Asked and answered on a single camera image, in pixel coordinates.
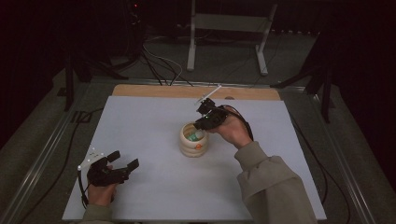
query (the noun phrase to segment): black cable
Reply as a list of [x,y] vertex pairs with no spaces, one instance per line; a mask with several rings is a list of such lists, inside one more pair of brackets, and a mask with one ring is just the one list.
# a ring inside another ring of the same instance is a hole
[[[208,39],[208,37],[211,35],[213,35],[219,41]],[[213,30],[213,32],[211,32],[209,35],[201,38],[202,39],[201,41],[203,43],[206,43],[207,45],[208,44],[210,44],[210,45],[229,45],[229,44],[233,44],[233,43],[236,43],[239,41],[249,40],[252,36],[254,36],[254,33],[245,32],[241,37],[238,37],[238,38],[230,40],[230,41],[222,41],[221,38],[219,37],[220,35],[221,35],[221,33]]]
[[[85,189],[84,189],[84,192],[83,192],[83,197],[85,197],[85,198],[87,199],[86,201],[88,201],[88,198],[87,198],[87,196],[85,196],[85,192],[87,192],[87,190],[88,190],[88,188],[90,187],[90,185],[91,185],[91,184],[89,183],[88,186],[87,186],[87,188],[85,188]],[[88,203],[83,203],[82,206],[84,206],[84,208],[87,209]]]
[[249,125],[249,123],[244,119],[244,117],[242,117],[241,113],[239,113],[239,111],[237,111],[233,106],[230,106],[230,105],[221,105],[221,106],[228,106],[228,107],[230,107],[231,109],[233,109],[236,113],[233,112],[233,111],[230,111],[230,110],[228,110],[228,109],[222,108],[222,107],[220,107],[220,106],[219,106],[219,107],[217,107],[217,106],[208,106],[207,108],[212,109],[212,110],[219,110],[219,111],[225,112],[225,113],[227,113],[227,114],[231,114],[231,115],[236,116],[238,119],[240,119],[240,120],[245,124],[245,127],[247,128],[247,133],[248,133],[250,139],[254,141],[253,132],[251,131],[250,125]]
[[148,66],[148,68],[151,70],[152,75],[154,75],[157,80],[159,81],[160,85],[162,86],[163,83],[161,82],[161,79],[163,79],[163,81],[165,82],[165,84],[167,85],[167,81],[166,79],[161,76],[160,74],[158,74],[157,70],[155,70],[155,68],[151,65],[149,58],[146,56],[145,53],[142,54],[143,58],[146,60],[146,65]]
[[339,189],[339,191],[341,192],[344,201],[346,202],[346,209],[347,209],[347,219],[346,219],[346,224],[349,223],[350,221],[350,206],[349,206],[349,202],[347,201],[347,196],[345,195],[345,193],[343,192],[343,190],[341,189],[340,185],[337,183],[337,181],[335,181],[334,177],[330,174],[330,172],[324,167],[324,165],[320,162],[320,160],[318,159],[314,149],[312,148],[312,146],[309,144],[308,140],[306,139],[306,137],[304,136],[300,126],[298,125],[296,119],[292,116],[292,114],[290,114],[292,123],[294,128],[300,133],[301,137],[304,139],[306,145],[308,146],[308,149],[310,150],[310,152],[312,153],[312,155],[314,156],[316,162],[319,165],[320,170],[322,171],[323,177],[325,178],[325,183],[326,183],[326,192],[325,192],[325,197],[322,200],[322,204],[324,204],[324,202],[326,201],[326,197],[327,197],[327,188],[328,188],[328,184],[327,184],[327,177],[326,174],[329,176],[329,178],[332,180],[332,182],[335,184],[335,186]]
[[163,63],[165,63],[166,65],[168,65],[169,67],[169,71],[172,71],[175,75],[177,74],[177,72],[175,71],[175,69],[166,61],[164,60],[162,57],[159,57],[151,52],[149,52],[146,48],[143,48],[145,52],[147,52],[149,55],[153,55],[155,58],[160,59]]
[[81,192],[82,205],[84,206],[84,208],[87,208],[87,205],[88,205],[89,202],[88,202],[87,196],[85,195],[84,187],[82,187],[81,171],[78,171],[77,174],[78,174],[79,191]]
[[116,71],[121,71],[121,70],[128,69],[128,68],[134,66],[137,63],[137,59],[138,59],[139,56],[136,56],[136,58],[128,57],[128,61],[127,62],[114,64],[114,65],[111,65],[109,68],[113,69],[113,70],[116,70]]
[[248,56],[247,58],[244,60],[244,62],[237,66],[233,71],[231,71],[230,73],[227,74],[227,76],[220,82],[220,84],[224,83],[224,81],[234,72],[238,71],[241,67],[245,66],[247,64],[247,62],[250,60],[250,56],[251,56],[251,47],[248,48]]
[[[166,67],[166,66],[164,66],[164,65],[162,65],[162,64],[160,64],[160,63],[157,63],[157,62],[155,62],[155,61],[152,61],[151,59],[148,59],[149,61],[151,61],[152,63],[155,63],[155,64],[157,64],[157,65],[159,65],[160,67],[162,67],[162,68],[164,68],[164,69],[166,69],[166,70],[169,70],[169,71],[171,71],[171,72],[173,72],[174,73],[174,79],[172,79],[172,82],[174,82],[175,81],[175,78],[177,77],[177,72],[175,71],[175,69],[172,67],[172,69],[171,68],[169,68],[169,67]],[[193,85],[186,79],[186,78],[184,78],[184,77],[182,77],[182,76],[179,76],[181,79],[183,79],[185,82],[187,82],[190,86],[192,86],[193,87]]]
[[50,193],[50,191],[53,189],[53,187],[56,185],[56,183],[58,183],[58,180],[61,178],[61,175],[62,175],[62,173],[64,172],[64,169],[65,169],[65,167],[66,167],[66,165],[67,165],[67,163],[68,163],[68,161],[69,161],[70,151],[71,151],[72,144],[73,144],[73,139],[74,139],[74,136],[75,136],[75,134],[76,134],[77,128],[78,128],[79,124],[81,123],[81,121],[84,120],[85,118],[87,118],[88,116],[90,116],[91,114],[93,114],[93,113],[95,113],[95,112],[97,112],[97,111],[101,111],[101,110],[103,110],[103,108],[93,110],[93,111],[87,113],[86,115],[84,115],[83,117],[81,117],[81,119],[78,119],[78,120],[77,120],[77,125],[76,125],[75,129],[74,129],[73,132],[72,132],[72,137],[71,137],[71,139],[70,139],[70,141],[69,141],[69,145],[68,145],[67,152],[66,152],[66,157],[65,157],[65,159],[64,159],[64,165],[62,166],[61,172],[56,176],[55,180],[54,180],[53,183],[50,185],[50,187],[47,189],[47,191],[44,193],[44,195],[41,196],[41,198],[37,201],[37,203],[35,203],[35,205],[33,205],[33,207],[32,207],[32,208],[26,213],[26,215],[21,219],[20,224],[22,224],[22,222],[23,222],[27,217],[29,217],[30,214],[32,214],[32,212],[35,210],[35,208],[47,197],[47,195]]
[[317,162],[317,164],[318,164],[318,166],[320,168],[320,171],[321,171],[321,173],[323,175],[323,179],[324,179],[324,182],[325,182],[325,191],[324,191],[323,198],[320,201],[321,201],[322,204],[324,204],[326,202],[327,194],[328,194],[328,191],[329,191],[329,184],[328,184],[325,168],[321,164],[321,162],[319,161],[317,154],[313,150],[312,146],[309,144],[308,140],[306,139],[305,135],[303,134],[303,131],[301,130],[301,128],[298,125],[298,123],[297,123],[296,119],[294,118],[294,116],[292,114],[290,114],[290,117],[291,117],[291,121],[292,121],[292,125],[293,125],[294,129],[297,130],[297,132],[300,134],[300,136],[304,139],[304,142],[305,142],[306,146],[308,147],[309,151],[311,152],[312,156],[314,157],[315,161]]

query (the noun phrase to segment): cable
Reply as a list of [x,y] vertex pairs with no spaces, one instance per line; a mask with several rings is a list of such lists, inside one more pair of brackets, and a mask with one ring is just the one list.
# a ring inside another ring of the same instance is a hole
[[[221,37],[219,36],[221,33],[218,30],[211,30],[211,32],[208,33],[207,35],[202,36],[202,37],[197,37],[195,39],[197,39],[197,40],[202,39],[202,42],[204,42],[206,44],[210,44],[210,45],[229,45],[229,44],[233,44],[233,43],[236,43],[239,41],[249,40],[253,36],[253,34],[256,32],[252,32],[252,33],[244,32],[244,34],[241,37],[236,38],[234,40],[230,40],[230,41],[222,41]],[[208,39],[208,37],[210,35],[213,35],[219,41]]]
[[88,202],[87,196],[85,195],[84,187],[82,187],[82,179],[81,179],[81,171],[80,170],[77,172],[77,175],[78,175],[78,186],[79,186],[79,190],[81,192],[82,206],[84,206],[84,208],[87,208],[87,205],[88,205],[89,202]]
[[[250,32],[248,37],[253,36],[255,33],[258,33],[258,31],[260,30],[260,28],[266,23],[266,21],[263,21],[256,29],[255,32]],[[236,67],[232,72],[230,72],[221,82],[220,84],[224,83],[224,81],[234,72],[236,72],[237,70],[239,70],[240,68],[242,68],[243,66],[246,65],[246,63],[248,62],[248,60],[250,60],[250,56],[251,56],[251,49],[253,48],[253,46],[256,44],[250,44],[249,48],[248,48],[248,56],[247,58],[244,60],[244,62],[239,65],[238,67]]]
[[109,66],[108,68],[116,70],[118,72],[126,70],[132,66],[134,66],[137,63],[137,59],[140,57],[139,55],[135,55],[135,56],[128,56],[128,61],[125,63],[119,63],[119,64],[114,64]]
[[[166,70],[169,70],[170,72],[172,72],[172,73],[174,74],[174,77],[177,75],[175,69],[174,69],[169,63],[164,62],[164,63],[166,63],[166,64],[168,65],[168,66],[164,66],[164,65],[162,65],[162,64],[160,64],[160,63],[157,63],[157,62],[152,61],[151,59],[148,59],[148,60],[149,60],[151,63],[155,63],[155,64],[159,65],[160,67],[162,67],[162,68],[164,68],[164,69],[166,69]],[[184,78],[184,77],[182,77],[182,76],[180,76],[179,78],[181,78],[183,81],[187,82],[190,86],[193,87],[193,85],[192,85],[186,78]]]
[[53,187],[56,185],[56,183],[58,183],[58,180],[61,178],[61,175],[62,175],[62,173],[64,172],[64,169],[65,169],[65,167],[66,167],[66,165],[67,165],[67,163],[68,163],[68,161],[69,161],[70,151],[71,151],[71,148],[72,148],[72,145],[73,145],[73,139],[74,139],[74,136],[75,136],[75,134],[76,134],[77,128],[78,128],[79,124],[81,123],[81,121],[84,120],[85,118],[87,118],[88,116],[90,116],[91,114],[93,114],[93,113],[95,113],[95,112],[97,112],[97,111],[101,111],[101,110],[103,110],[103,108],[99,108],[99,109],[93,110],[93,111],[87,113],[86,115],[82,116],[81,119],[78,119],[77,125],[76,125],[76,127],[74,128],[74,130],[73,130],[73,132],[72,132],[72,136],[71,136],[71,139],[70,139],[70,141],[69,141],[69,145],[68,145],[68,147],[67,147],[66,157],[65,157],[65,159],[64,159],[64,165],[62,166],[61,172],[56,176],[55,180],[52,182],[52,184],[51,184],[50,187],[47,189],[47,191],[44,193],[44,195],[41,196],[41,198],[37,201],[37,203],[35,203],[35,205],[33,205],[33,207],[32,207],[32,208],[26,213],[26,215],[21,219],[20,224],[22,224],[23,221],[24,221],[27,217],[29,217],[30,214],[32,214],[32,212],[35,210],[35,208],[47,197],[47,195],[50,193],[50,191],[53,189]]
[[[224,106],[230,107],[235,112],[225,109]],[[227,114],[234,115],[236,118],[240,119],[245,124],[245,126],[247,128],[247,133],[248,133],[250,139],[254,141],[253,132],[251,131],[249,123],[244,119],[244,117],[242,117],[241,113],[239,113],[239,111],[236,110],[235,107],[233,107],[231,105],[221,105],[221,106],[208,106],[207,108],[212,109],[212,110],[219,110],[219,111],[225,112]]]
[[346,209],[347,209],[347,219],[346,219],[346,224],[350,222],[350,206],[349,206],[349,202],[347,201],[347,196],[345,195],[345,193],[343,192],[343,190],[341,189],[340,185],[335,181],[334,177],[330,174],[330,172],[324,167],[324,165],[320,162],[320,160],[318,159],[318,156],[316,155],[314,149],[312,148],[312,146],[309,144],[308,140],[306,139],[306,137],[304,136],[300,126],[298,125],[296,119],[293,117],[293,115],[290,113],[290,117],[291,117],[291,121],[293,124],[293,127],[299,132],[299,134],[301,135],[301,137],[304,139],[309,151],[312,153],[312,155],[314,156],[316,162],[319,165],[319,168],[323,174],[323,177],[325,179],[325,196],[323,197],[323,199],[321,200],[322,204],[325,203],[326,198],[327,198],[327,193],[328,193],[328,183],[327,183],[327,177],[326,174],[329,176],[329,178],[332,180],[332,182],[335,184],[335,186],[338,188],[338,190],[341,192],[344,201],[346,202]]
[[177,65],[177,66],[180,68],[180,72],[177,74],[176,77],[174,77],[174,79],[172,79],[172,81],[171,81],[171,83],[170,83],[170,86],[172,86],[172,84],[177,80],[178,77],[180,77],[181,73],[183,72],[183,67],[182,67],[179,63],[176,63],[175,61],[172,61],[172,60],[170,60],[170,59],[166,59],[166,58],[164,58],[164,57],[157,56],[157,55],[155,55],[155,54],[149,52],[149,51],[146,49],[146,47],[145,47],[144,45],[143,45],[143,49],[145,50],[145,52],[147,52],[147,53],[148,53],[149,55],[151,55],[152,57],[158,58],[158,59],[160,59],[160,60],[168,61],[168,62],[170,62],[170,63],[174,63],[175,65]]
[[151,70],[151,73],[152,73],[152,75],[154,75],[156,78],[157,78],[157,80],[158,80],[158,82],[160,83],[160,85],[162,86],[163,85],[163,83],[161,82],[161,78],[165,81],[165,83],[167,84],[167,81],[166,81],[166,79],[164,78],[164,77],[162,77],[160,74],[158,74],[157,73],[157,71],[155,70],[155,68],[151,65],[151,63],[149,62],[149,59],[148,59],[148,57],[146,56],[146,54],[142,54],[142,56],[143,56],[143,58],[146,60],[146,62],[145,63],[143,63],[143,64],[146,64],[147,66],[148,66],[148,68]]

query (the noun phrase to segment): jar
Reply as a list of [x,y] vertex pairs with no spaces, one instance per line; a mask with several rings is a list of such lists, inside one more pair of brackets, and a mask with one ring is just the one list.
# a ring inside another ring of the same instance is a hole
[[197,130],[193,123],[191,121],[180,129],[179,147],[183,155],[196,158],[206,153],[209,133]]

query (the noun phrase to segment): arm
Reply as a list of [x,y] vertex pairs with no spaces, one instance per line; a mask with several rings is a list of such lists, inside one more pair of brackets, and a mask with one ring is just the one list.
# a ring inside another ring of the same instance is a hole
[[235,158],[243,172],[237,179],[255,223],[317,223],[301,178],[280,157],[268,157],[238,118],[228,116],[208,131],[219,133],[238,149]]
[[88,187],[89,203],[79,224],[113,224],[111,222],[111,199],[116,192],[116,184],[106,187]]

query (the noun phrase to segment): white tabletop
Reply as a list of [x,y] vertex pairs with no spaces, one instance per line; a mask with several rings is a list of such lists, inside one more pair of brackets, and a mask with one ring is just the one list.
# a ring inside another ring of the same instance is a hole
[[[232,105],[250,123],[267,155],[279,155],[304,181],[317,219],[326,219],[304,154],[282,101],[214,100]],[[241,200],[233,157],[236,149],[218,134],[210,134],[208,151],[187,158],[178,148],[180,128],[200,118],[196,99],[110,96],[88,152],[106,155],[119,150],[113,162],[123,168],[138,158],[140,166],[118,186],[111,205],[119,221],[239,221],[251,220]],[[83,171],[86,186],[87,170]],[[64,211],[64,220],[82,219],[78,182]]]

